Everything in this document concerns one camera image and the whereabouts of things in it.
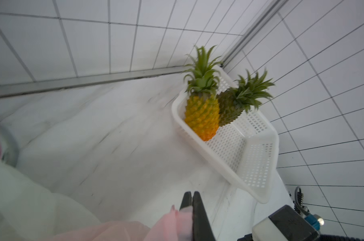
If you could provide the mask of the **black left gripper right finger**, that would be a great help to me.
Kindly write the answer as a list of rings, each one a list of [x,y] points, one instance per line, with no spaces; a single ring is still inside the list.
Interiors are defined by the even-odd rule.
[[[205,210],[201,195],[194,192],[193,204],[193,241],[216,241]]]

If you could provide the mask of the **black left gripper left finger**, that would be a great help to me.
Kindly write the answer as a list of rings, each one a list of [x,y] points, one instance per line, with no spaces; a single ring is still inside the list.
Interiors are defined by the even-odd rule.
[[[193,197],[192,197],[191,192],[190,191],[185,192],[183,195],[183,198],[182,198],[180,210],[182,210],[183,208],[192,206],[192,202],[193,202]]]

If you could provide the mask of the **pink plastic bag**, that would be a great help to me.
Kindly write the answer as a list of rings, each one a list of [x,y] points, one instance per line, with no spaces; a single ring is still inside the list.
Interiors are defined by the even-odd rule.
[[[114,221],[70,231],[48,241],[191,241],[193,207],[178,211],[174,206],[149,228],[140,222]]]

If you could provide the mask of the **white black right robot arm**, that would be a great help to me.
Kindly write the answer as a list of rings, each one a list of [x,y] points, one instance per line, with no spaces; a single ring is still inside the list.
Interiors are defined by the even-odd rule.
[[[358,238],[322,234],[325,220],[303,206],[304,194],[299,186],[294,190],[294,206],[284,205],[256,224],[250,234],[239,241],[364,241]]]

